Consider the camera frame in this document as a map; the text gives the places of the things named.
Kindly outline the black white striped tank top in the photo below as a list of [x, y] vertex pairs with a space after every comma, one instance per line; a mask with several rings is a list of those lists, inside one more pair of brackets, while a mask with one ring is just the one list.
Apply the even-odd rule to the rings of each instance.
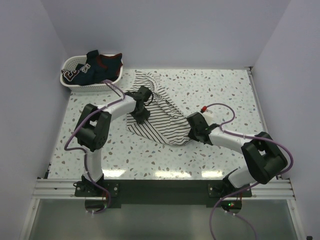
[[137, 123], [130, 115], [126, 115], [126, 129], [146, 139], [160, 144], [180, 147], [191, 139], [191, 127], [174, 101], [165, 90], [158, 74], [151, 72], [135, 72], [135, 80], [129, 89], [135, 92], [139, 87], [147, 87], [153, 93], [153, 100], [146, 109], [150, 111], [148, 120]]

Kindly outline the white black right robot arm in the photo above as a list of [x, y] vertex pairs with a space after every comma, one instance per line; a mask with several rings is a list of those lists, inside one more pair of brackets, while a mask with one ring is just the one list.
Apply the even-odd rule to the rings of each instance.
[[266, 132], [247, 136], [233, 131], [229, 134], [216, 123], [209, 125], [200, 112], [186, 119], [190, 125], [190, 139], [243, 155], [246, 166], [231, 171], [218, 187], [214, 187], [221, 198], [226, 195], [233, 197], [251, 183], [265, 185], [288, 165], [288, 160]]

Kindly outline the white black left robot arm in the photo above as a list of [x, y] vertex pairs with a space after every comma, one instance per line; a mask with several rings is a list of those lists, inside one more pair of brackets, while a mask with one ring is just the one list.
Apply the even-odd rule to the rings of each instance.
[[146, 102], [153, 98], [152, 91], [141, 86], [106, 105], [87, 104], [84, 107], [74, 130], [77, 143], [84, 151], [84, 173], [81, 181], [74, 184], [76, 197], [108, 196], [108, 184], [104, 180], [101, 161], [111, 122], [130, 114], [138, 124], [144, 123], [150, 117]]

